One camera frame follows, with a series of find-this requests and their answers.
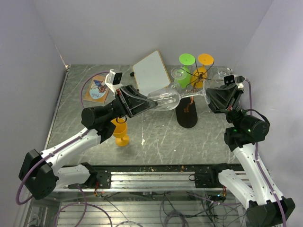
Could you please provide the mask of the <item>clear ribbed glass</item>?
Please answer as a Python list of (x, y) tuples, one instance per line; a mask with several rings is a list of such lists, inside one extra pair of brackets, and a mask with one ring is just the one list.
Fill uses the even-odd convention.
[(217, 85), (224, 85), (224, 77), (229, 76), (233, 73), (231, 68), (219, 68), (217, 73), (213, 76), (212, 82)]

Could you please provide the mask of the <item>clear wine glass front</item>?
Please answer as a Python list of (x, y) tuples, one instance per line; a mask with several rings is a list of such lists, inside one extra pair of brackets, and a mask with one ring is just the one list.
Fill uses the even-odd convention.
[(187, 85), (182, 91), (180, 86), (170, 85), (157, 91), (150, 92), (147, 95), (148, 100), (153, 101), (156, 104), (155, 111), (169, 111), (176, 109), (179, 104), (185, 105), (185, 111), (188, 110), (194, 102), (195, 96), (203, 96), (205, 102), (210, 104), (211, 99), (206, 94), (204, 87), (198, 88), (197, 82), (193, 85)]

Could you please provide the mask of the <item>orange plastic wine glass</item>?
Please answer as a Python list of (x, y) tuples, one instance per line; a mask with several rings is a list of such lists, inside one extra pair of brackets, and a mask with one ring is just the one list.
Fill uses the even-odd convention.
[(120, 147), (126, 146), (129, 143), (126, 120), (115, 118), (111, 122), (115, 125), (113, 136), (115, 137), (116, 144)]

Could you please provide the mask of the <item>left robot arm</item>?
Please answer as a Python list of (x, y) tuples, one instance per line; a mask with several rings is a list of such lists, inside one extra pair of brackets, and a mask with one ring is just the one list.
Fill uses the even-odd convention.
[(56, 187), (80, 184), (86, 188), (98, 182), (97, 171), (88, 163), (66, 167), (66, 163), (81, 152), (109, 139), (116, 128), (116, 118), (132, 118), (157, 106), (155, 101), (140, 94), (133, 86), (122, 86), (115, 91), (115, 98), (104, 106), (87, 107), (82, 110), (79, 133), (64, 142), (37, 152), (29, 151), (19, 172), (21, 185), (19, 197), (25, 186), (36, 200), (43, 199)]

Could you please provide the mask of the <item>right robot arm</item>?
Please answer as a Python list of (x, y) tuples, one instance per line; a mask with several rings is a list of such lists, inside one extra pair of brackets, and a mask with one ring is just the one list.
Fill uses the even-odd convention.
[(262, 114), (255, 117), (254, 109), (244, 110), (240, 104), (243, 89), (236, 84), (207, 88), (206, 101), (215, 114), (225, 114), (232, 127), (224, 133), (224, 142), (239, 160), (250, 184), (244, 183), (231, 169), (221, 169), (209, 175), (209, 183), (221, 185), (239, 200), (249, 222), (254, 227), (272, 227), (286, 221), (295, 209), (292, 198), (278, 189), (258, 153), (258, 144), (269, 132), (269, 120)]

